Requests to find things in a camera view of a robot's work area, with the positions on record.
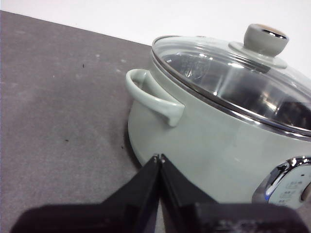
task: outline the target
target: gray carpet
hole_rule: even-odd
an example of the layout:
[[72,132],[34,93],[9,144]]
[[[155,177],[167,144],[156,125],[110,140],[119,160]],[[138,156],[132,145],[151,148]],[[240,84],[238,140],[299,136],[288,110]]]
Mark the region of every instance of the gray carpet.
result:
[[[101,202],[136,174],[124,76],[146,68],[149,51],[1,12],[2,233],[28,208]],[[299,212],[311,226],[310,204]]]

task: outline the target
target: chrome trim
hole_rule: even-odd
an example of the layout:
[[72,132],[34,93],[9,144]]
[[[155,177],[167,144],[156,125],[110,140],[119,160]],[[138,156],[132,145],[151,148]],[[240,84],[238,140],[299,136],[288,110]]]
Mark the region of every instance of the chrome trim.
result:
[[253,194],[252,202],[268,202],[275,189],[289,172],[297,167],[309,165],[311,165],[311,157],[306,156],[295,157],[280,164],[258,186]]
[[[168,36],[161,36],[156,38],[152,43],[152,60],[156,64],[156,66],[163,72],[165,75],[176,83],[178,86],[186,90],[187,92],[191,93],[193,96],[197,97],[201,101],[233,116],[240,120],[243,120],[247,123],[257,125],[260,128],[269,130],[274,133],[278,133],[280,135],[289,136],[291,138],[296,138],[304,141],[311,141],[311,130],[281,124],[277,121],[270,120],[264,116],[251,112],[247,109],[244,109],[238,105],[230,103],[228,101],[222,100],[217,96],[209,93],[208,91],[187,82],[184,77],[178,73],[175,69],[170,67],[162,58],[158,57],[155,54],[154,47],[155,43],[163,38],[167,37],[177,37],[176,35],[168,35]],[[251,61],[246,60],[243,57],[238,55],[234,55],[235,59],[240,59],[240,62],[243,63],[250,63]]]

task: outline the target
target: white wall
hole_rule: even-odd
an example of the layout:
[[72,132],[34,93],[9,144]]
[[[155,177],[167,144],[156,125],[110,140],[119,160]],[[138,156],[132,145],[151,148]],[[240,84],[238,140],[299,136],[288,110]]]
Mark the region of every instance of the white wall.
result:
[[248,24],[290,38],[280,55],[311,78],[311,0],[2,0],[1,9],[150,45],[161,35],[242,41]]

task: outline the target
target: pot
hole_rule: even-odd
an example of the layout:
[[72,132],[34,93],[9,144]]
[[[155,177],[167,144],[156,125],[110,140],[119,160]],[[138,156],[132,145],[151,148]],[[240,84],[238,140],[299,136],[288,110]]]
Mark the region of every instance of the pot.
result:
[[282,32],[251,24],[244,44],[165,36],[126,74],[138,160],[165,154],[218,202],[298,208],[310,193],[311,82],[277,55]]

